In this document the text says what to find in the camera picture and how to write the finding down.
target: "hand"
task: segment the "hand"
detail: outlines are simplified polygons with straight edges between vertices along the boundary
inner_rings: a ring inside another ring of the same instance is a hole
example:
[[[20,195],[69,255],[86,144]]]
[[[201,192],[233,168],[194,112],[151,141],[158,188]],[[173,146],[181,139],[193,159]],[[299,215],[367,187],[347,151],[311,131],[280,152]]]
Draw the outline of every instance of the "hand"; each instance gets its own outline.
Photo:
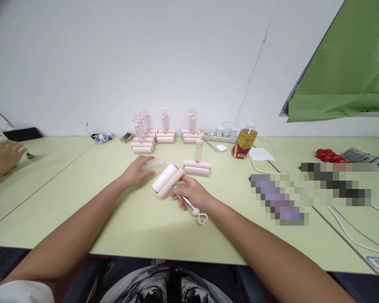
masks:
[[[200,209],[203,213],[208,214],[213,203],[218,200],[212,196],[202,185],[193,178],[184,175],[180,181],[184,184],[178,185],[178,189],[171,193],[171,197],[174,198],[177,194],[187,197],[188,200],[196,208]],[[183,209],[186,209],[186,205],[179,199],[180,205]]]
[[[127,187],[137,186],[142,183],[144,179],[155,174],[154,171],[144,172],[142,170],[143,164],[151,159],[154,159],[154,156],[140,155],[128,166],[125,172],[120,176]]]
[[[0,142],[0,170],[2,173],[8,172],[17,165],[22,155],[27,149],[19,142],[5,140]]]

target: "green fabric backdrop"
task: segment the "green fabric backdrop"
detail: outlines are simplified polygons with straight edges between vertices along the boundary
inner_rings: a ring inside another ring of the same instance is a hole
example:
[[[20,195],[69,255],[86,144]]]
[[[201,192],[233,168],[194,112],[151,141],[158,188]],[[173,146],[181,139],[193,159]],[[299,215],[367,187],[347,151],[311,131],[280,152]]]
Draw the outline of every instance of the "green fabric backdrop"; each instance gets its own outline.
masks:
[[[379,0],[346,0],[289,101],[288,122],[379,112]]]

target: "black box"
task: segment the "black box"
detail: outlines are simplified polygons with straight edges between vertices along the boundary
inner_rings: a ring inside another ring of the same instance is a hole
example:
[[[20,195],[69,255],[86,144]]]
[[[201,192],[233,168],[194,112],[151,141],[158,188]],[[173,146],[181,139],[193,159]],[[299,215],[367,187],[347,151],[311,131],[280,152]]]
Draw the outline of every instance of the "black box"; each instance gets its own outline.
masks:
[[[24,128],[20,130],[9,130],[9,131],[3,132],[3,134],[7,137],[7,139],[17,141],[17,142],[27,141],[27,140],[32,140],[32,139],[39,139],[43,137],[37,128]]]

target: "white paper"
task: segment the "white paper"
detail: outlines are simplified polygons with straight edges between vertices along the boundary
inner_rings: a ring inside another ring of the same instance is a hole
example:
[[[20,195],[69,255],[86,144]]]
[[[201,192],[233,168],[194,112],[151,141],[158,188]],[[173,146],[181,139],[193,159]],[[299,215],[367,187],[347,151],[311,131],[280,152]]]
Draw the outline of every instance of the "white paper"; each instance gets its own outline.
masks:
[[[248,156],[251,158],[253,161],[274,161],[274,157],[271,156],[269,152],[267,152],[265,149],[256,149],[256,148],[251,148],[250,153]]]

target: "table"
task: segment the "table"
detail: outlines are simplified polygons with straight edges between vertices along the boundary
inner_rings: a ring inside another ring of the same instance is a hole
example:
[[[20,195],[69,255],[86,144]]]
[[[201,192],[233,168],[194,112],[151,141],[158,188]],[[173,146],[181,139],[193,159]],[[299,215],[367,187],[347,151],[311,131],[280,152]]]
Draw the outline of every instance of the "table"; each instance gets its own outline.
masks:
[[[195,177],[216,198],[290,243],[328,271],[374,273],[313,209],[308,226],[279,226],[252,194],[248,159],[234,159],[230,150],[215,153],[203,145],[203,161],[213,164],[211,176]],[[157,144],[155,156],[182,165],[195,154],[194,145]],[[39,241],[117,178],[136,158],[129,144],[113,140],[93,146],[0,222],[0,246],[33,248]],[[257,167],[271,170],[267,162]],[[169,196],[159,199],[151,184],[129,190],[110,216],[91,253],[212,263],[245,264],[212,221],[197,224]]]
[[[0,181],[0,220],[94,145],[89,137],[44,137],[22,143],[35,158],[22,157]]]
[[[332,149],[341,154],[350,147],[355,147],[363,152],[379,155],[379,138],[291,138],[291,137],[271,137],[266,138],[275,148],[278,159],[289,172],[300,174],[298,167],[301,162],[320,162],[314,157],[314,151],[319,148]],[[272,164],[282,172],[285,172],[276,161]],[[375,205],[379,207],[379,170],[375,173],[349,173],[350,180],[358,180],[359,188],[372,189],[376,200]],[[372,207],[346,207],[340,206],[337,209],[351,222],[357,229],[379,242],[379,211]],[[332,213],[324,206],[317,206],[316,210],[334,228],[335,231],[348,243],[357,254],[379,274],[379,270],[371,265],[367,257],[379,258],[379,253],[372,252],[353,243],[342,231]],[[345,226],[347,232],[357,242],[371,248],[379,250],[375,245],[363,235],[350,226],[338,213],[336,213]]]

